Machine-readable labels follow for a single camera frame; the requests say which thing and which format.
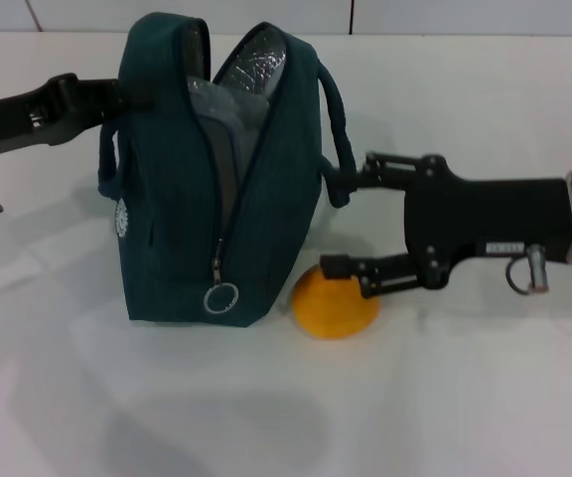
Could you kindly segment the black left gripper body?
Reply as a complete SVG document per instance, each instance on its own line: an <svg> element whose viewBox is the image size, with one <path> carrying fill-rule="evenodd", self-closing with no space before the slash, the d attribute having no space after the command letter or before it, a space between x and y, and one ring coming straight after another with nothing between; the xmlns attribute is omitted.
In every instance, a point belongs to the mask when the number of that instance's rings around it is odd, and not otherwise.
<svg viewBox="0 0 572 477"><path fill-rule="evenodd" d="M103 82L74 74L0 99L0 154L34 145L60 145L103 119Z"/></svg>

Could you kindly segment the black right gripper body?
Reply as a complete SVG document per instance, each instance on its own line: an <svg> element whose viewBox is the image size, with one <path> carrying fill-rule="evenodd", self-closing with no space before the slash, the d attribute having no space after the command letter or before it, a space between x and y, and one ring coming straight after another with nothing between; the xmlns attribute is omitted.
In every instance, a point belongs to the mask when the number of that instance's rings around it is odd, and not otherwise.
<svg viewBox="0 0 572 477"><path fill-rule="evenodd" d="M566 263L572 211L564 179L466 180L428 157L405 188L404 232L417 279L441 289L452 269L476 257L520 257L539 245Z"/></svg>

